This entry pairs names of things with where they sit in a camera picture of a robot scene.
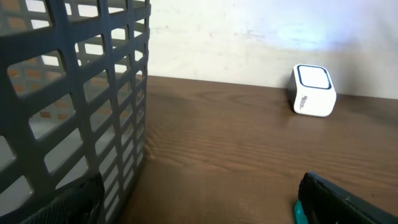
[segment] wood grain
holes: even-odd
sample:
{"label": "wood grain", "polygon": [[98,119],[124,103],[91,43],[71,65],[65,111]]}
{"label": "wood grain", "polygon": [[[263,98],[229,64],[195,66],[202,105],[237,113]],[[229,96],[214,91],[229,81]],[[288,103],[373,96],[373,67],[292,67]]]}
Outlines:
{"label": "wood grain", "polygon": [[397,114],[339,96],[315,118],[283,89],[149,77],[146,164],[119,223],[294,223],[308,170],[398,215]]}

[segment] green object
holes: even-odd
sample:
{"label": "green object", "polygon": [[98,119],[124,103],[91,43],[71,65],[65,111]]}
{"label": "green object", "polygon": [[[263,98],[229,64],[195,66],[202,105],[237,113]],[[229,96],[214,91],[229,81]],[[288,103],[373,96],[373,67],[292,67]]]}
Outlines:
{"label": "green object", "polygon": [[294,206],[294,214],[296,216],[296,224],[308,224],[307,217],[304,214],[300,201],[298,201]]}

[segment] tabletop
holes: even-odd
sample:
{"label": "tabletop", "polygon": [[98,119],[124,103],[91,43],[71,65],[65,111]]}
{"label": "tabletop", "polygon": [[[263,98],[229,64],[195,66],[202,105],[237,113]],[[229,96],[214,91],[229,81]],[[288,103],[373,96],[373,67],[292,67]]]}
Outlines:
{"label": "tabletop", "polygon": [[149,77],[146,160],[119,223],[294,223],[315,171],[398,215],[398,100],[338,95],[327,118],[285,89]]}

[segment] white device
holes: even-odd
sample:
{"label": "white device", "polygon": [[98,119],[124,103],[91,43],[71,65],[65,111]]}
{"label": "white device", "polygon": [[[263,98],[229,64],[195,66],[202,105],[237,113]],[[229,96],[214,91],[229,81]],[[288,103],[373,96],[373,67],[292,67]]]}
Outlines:
{"label": "white device", "polygon": [[336,102],[336,90],[329,72],[321,66],[296,65],[287,89],[298,114],[326,117]]}

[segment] gray plastic basket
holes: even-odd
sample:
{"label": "gray plastic basket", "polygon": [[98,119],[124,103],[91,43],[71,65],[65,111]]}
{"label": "gray plastic basket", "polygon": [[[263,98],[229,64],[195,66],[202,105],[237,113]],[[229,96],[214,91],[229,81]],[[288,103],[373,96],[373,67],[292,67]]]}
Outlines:
{"label": "gray plastic basket", "polygon": [[0,216],[100,172],[99,222],[113,222],[142,167],[149,0],[0,13]]}

